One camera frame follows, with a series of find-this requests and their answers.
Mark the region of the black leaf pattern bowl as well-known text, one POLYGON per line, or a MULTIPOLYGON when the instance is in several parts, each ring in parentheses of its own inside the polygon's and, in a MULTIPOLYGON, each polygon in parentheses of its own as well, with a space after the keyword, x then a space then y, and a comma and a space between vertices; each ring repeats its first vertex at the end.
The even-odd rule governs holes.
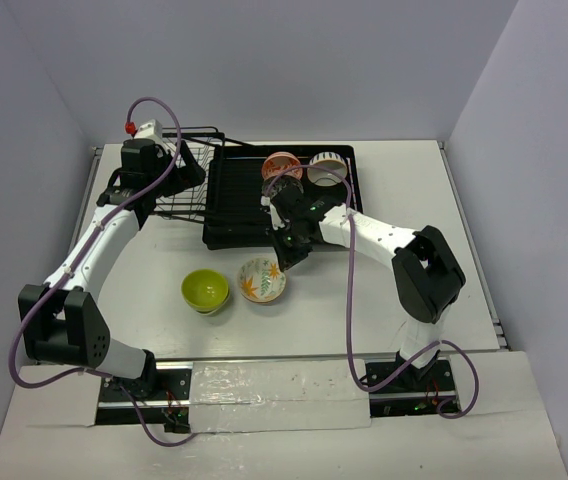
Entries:
POLYGON ((273 198, 289 187, 295 188, 301 194, 304 193, 304 188, 300 180, 294 176, 284 175, 278 179, 274 177, 265 179, 262 184, 261 194, 264 197, 273 198))

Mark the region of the leaf pattern white bowl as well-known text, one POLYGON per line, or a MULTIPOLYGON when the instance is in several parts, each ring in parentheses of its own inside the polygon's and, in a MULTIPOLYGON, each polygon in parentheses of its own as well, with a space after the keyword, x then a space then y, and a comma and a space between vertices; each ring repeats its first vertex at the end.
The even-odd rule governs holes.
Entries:
POLYGON ((240 267, 236 278, 241 295, 257 304, 275 301, 287 286, 287 277, 277 261, 268 257, 248 260, 240 267))

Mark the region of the orange floral bowl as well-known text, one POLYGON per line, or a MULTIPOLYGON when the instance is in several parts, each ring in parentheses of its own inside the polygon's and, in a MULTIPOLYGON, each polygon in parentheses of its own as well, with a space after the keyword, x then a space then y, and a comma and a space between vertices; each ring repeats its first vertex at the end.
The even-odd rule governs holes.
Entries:
POLYGON ((283 151, 275 152, 269 155, 263 162, 261 175, 264 180, 268 180, 277 176, 284 170, 300 165, 300 160, 292 153, 283 151))

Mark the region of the white bowl pink rim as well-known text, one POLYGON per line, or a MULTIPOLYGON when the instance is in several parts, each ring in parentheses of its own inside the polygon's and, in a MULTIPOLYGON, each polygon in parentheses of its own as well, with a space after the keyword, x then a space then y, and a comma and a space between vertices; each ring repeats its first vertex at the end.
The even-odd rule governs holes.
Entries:
POLYGON ((345 159, 336 152, 320 152, 309 160, 308 180, 319 187, 332 187, 342 182, 348 174, 345 159))

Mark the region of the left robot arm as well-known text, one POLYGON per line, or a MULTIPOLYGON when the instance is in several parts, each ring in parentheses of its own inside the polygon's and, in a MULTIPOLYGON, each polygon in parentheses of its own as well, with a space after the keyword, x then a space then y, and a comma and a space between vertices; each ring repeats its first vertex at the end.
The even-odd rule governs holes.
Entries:
POLYGON ((168 198, 201 185, 206 173, 188 145, 129 139, 121 165, 98 196, 87 230, 62 265, 41 285, 18 295, 21 327, 14 341, 29 359, 111 379, 138 399, 159 386, 154 354, 115 340, 97 300, 126 245, 168 198))

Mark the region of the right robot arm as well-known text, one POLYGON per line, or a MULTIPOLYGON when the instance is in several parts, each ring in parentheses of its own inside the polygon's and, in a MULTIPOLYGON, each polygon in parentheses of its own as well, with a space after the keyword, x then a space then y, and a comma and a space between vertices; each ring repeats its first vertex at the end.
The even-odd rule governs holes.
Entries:
POLYGON ((349 250, 347 279, 347 356, 353 356, 352 307, 354 260, 360 253, 393 273, 400 305, 410 316, 391 375, 410 391, 433 378, 443 318, 458 299, 465 275, 440 230, 401 228, 368 217, 331 197, 312 201, 293 188, 261 198, 270 215, 269 238, 279 268, 305 260, 316 244, 349 250))

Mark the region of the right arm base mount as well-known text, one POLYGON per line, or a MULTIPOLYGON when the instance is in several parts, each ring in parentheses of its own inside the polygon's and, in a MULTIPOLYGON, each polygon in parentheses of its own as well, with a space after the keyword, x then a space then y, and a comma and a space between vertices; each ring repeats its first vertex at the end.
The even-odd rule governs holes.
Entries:
POLYGON ((410 372, 402 373, 392 383, 369 393, 372 418, 456 415, 460 412, 457 391, 447 359, 438 359, 424 377, 416 380, 410 372))

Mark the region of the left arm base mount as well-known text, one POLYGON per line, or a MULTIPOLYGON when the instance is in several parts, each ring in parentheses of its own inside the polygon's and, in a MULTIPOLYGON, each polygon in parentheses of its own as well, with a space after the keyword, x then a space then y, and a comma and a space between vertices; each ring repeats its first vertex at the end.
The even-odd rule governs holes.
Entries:
MULTIPOLYGON (((189 407, 192 362, 159 362, 154 390, 143 392, 129 385, 148 427, 160 426, 165 433, 190 434, 189 407)), ((135 407, 117 380, 103 380, 95 413, 97 426, 139 425, 135 407)))

